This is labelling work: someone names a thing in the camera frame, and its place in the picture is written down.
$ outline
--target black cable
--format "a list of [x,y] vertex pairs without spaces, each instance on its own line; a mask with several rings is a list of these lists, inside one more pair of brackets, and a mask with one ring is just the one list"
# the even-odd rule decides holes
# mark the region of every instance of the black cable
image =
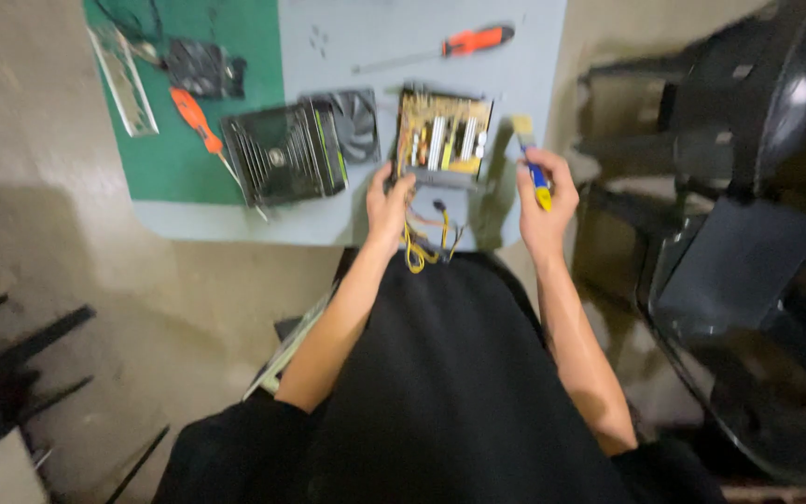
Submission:
[[141,20],[139,16],[133,14],[128,9],[124,9],[129,15],[129,20],[120,19],[120,17],[111,13],[101,3],[101,0],[94,0],[95,5],[105,17],[118,27],[124,37],[132,43],[145,41],[151,43],[158,43],[164,39],[164,24],[160,19],[160,10],[155,0],[148,0],[148,6],[151,9],[151,20],[154,22],[154,34],[147,35],[145,30],[141,28]]

